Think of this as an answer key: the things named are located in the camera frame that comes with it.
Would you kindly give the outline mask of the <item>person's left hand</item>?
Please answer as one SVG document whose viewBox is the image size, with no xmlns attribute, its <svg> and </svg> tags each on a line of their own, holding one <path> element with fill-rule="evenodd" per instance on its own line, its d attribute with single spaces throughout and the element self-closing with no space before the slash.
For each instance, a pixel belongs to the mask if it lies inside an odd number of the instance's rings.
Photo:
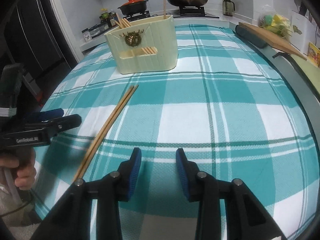
<svg viewBox="0 0 320 240">
<path fill-rule="evenodd" d="M 20 159 L 13 153 L 1 152 L 1 167 L 6 167 L 13 172 L 14 184 L 20 190 L 25 191 L 31 189 L 35 182 L 36 169 L 35 151 L 33 148 L 20 148 L 18 153 L 22 157 L 26 157 L 20 164 Z"/>
</svg>

